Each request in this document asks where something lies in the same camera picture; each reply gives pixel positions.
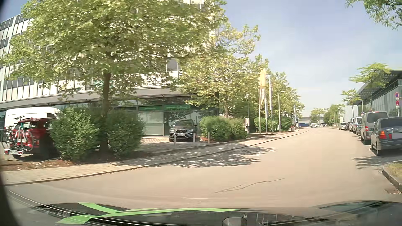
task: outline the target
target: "tree trunk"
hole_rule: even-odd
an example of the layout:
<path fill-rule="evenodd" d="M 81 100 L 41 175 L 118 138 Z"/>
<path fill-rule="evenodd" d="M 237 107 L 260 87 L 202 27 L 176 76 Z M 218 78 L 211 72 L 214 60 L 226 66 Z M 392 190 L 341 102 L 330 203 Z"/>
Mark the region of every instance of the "tree trunk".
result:
<path fill-rule="evenodd" d="M 228 97 L 225 97 L 225 118 L 229 117 Z"/>
<path fill-rule="evenodd" d="M 110 89 L 110 72 L 105 72 L 103 74 L 103 87 L 102 87 L 102 118 L 103 123 L 106 123 L 107 114 L 110 108 L 110 100 L 109 100 L 109 89 Z M 102 140 L 100 141 L 99 151 L 106 152 L 109 149 L 109 145 L 107 142 L 107 135 L 104 134 Z"/>

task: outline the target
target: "grass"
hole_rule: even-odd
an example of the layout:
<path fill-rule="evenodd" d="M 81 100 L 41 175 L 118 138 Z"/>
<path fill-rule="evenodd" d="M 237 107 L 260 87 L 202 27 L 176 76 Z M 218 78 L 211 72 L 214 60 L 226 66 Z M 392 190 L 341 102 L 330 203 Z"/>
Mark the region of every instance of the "grass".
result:
<path fill-rule="evenodd" d="M 392 175 L 402 177 L 402 163 L 391 163 L 388 165 Z"/>

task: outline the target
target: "road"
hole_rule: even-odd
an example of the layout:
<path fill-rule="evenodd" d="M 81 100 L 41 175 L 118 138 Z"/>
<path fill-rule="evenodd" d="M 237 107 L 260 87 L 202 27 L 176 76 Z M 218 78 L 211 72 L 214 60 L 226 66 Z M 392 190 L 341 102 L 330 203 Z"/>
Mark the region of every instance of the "road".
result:
<path fill-rule="evenodd" d="M 381 174 L 402 152 L 377 157 L 348 131 L 306 133 L 159 167 L 17 185 L 44 203 L 95 202 L 127 208 L 314 206 L 349 200 L 402 201 Z"/>

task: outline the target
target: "crack in road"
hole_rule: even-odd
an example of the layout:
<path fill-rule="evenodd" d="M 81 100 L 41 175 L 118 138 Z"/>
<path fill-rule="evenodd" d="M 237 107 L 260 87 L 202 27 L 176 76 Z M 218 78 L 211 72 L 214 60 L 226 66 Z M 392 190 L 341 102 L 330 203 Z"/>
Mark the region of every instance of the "crack in road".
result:
<path fill-rule="evenodd" d="M 240 187 L 240 186 L 242 186 L 242 185 L 238 185 L 238 186 L 235 186 L 235 187 L 226 188 L 226 189 L 223 189 L 223 190 L 220 190 L 220 191 L 216 191 L 216 193 L 241 190 L 241 189 L 247 188 L 247 187 L 249 187 L 249 186 L 251 186 L 251 185 L 260 184 L 260 183 L 269 183 L 269 182 L 274 182 L 274 181 L 280 181 L 280 180 L 283 180 L 283 179 L 284 179 L 284 178 L 276 179 L 276 180 L 273 180 L 273 181 L 260 181 L 260 182 L 255 182 L 255 183 L 246 185 L 246 186 L 244 186 L 244 187 Z"/>

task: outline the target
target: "blue sky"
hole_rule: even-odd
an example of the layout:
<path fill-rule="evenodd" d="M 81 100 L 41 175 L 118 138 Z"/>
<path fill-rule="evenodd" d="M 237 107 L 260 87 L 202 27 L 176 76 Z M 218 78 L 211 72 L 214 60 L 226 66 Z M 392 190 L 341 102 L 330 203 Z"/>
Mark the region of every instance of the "blue sky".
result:
<path fill-rule="evenodd" d="M 4 21 L 20 12 L 27 0 L 6 0 Z M 272 71 L 286 72 L 306 105 L 338 104 L 342 90 L 359 89 L 349 81 L 357 68 L 373 62 L 402 69 L 402 32 L 375 25 L 361 4 L 346 8 L 343 0 L 228 0 L 224 7 L 232 25 L 259 26 L 255 54 L 270 61 Z"/>

